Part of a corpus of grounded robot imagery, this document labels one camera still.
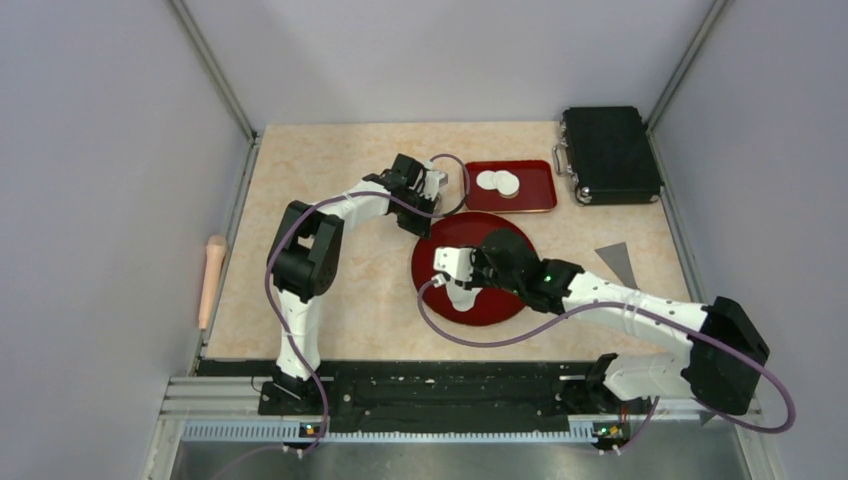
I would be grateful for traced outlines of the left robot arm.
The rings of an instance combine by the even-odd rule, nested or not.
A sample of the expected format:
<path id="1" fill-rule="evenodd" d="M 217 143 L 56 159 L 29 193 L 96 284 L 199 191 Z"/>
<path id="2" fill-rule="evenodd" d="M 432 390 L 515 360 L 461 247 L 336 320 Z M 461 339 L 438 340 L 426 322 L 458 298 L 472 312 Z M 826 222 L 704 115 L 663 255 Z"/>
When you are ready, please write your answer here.
<path id="1" fill-rule="evenodd" d="M 265 289 L 282 337 L 272 377 L 292 410 L 308 413 L 320 401 L 321 300 L 336 279 L 345 235 L 393 215 L 402 230 L 428 237 L 447 183 L 447 173 L 432 162 L 399 154 L 390 168 L 334 197 L 286 207 L 266 261 Z"/>

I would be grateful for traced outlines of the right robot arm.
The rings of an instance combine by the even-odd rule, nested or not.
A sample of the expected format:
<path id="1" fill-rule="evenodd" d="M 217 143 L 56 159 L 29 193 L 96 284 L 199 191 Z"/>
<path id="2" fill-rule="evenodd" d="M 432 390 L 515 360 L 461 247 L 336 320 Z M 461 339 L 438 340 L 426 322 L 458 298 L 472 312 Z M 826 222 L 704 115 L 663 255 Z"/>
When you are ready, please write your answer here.
<path id="1" fill-rule="evenodd" d="M 542 259 L 521 235 L 497 229 L 478 247 L 440 253 L 437 264 L 466 290 L 498 288 L 540 313 L 571 314 L 652 343 L 662 353 L 600 358 L 586 385 L 589 404 L 612 412 L 646 396 L 692 397 L 720 413 L 747 412 L 770 350 L 744 308 L 717 297 L 709 305 L 645 294 L 583 267 Z"/>

